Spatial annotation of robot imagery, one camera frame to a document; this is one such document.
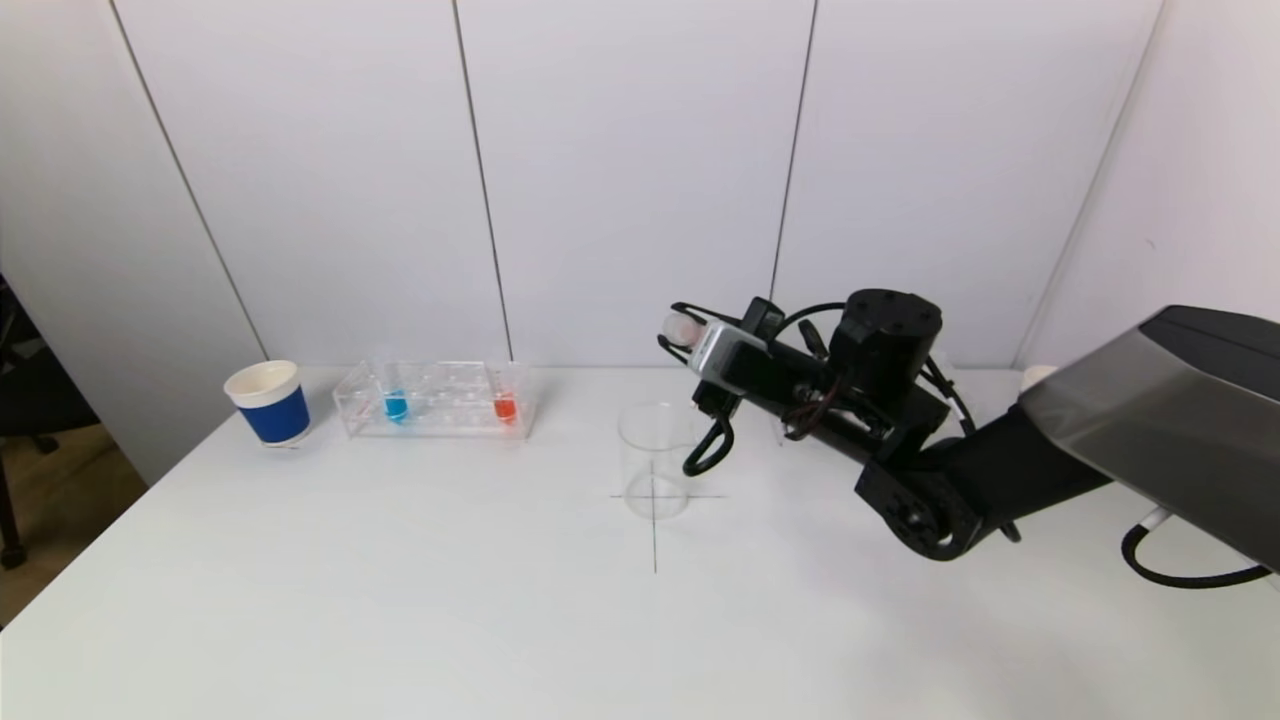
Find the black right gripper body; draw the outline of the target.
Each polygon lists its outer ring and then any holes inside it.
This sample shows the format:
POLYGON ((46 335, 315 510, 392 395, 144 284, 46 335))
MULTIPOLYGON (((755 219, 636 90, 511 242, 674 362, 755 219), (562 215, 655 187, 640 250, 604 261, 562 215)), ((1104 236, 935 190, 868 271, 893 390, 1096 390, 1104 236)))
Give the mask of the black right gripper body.
POLYGON ((732 416, 741 401, 749 401, 781 416, 800 405, 801 391, 818 384, 823 361, 780 342, 781 333, 819 313, 841 310, 841 302, 818 304, 790 315, 773 302, 755 297, 739 327, 721 322, 703 325, 703 338, 712 350, 696 360, 690 351, 689 369, 699 382, 691 402, 708 416, 732 416))

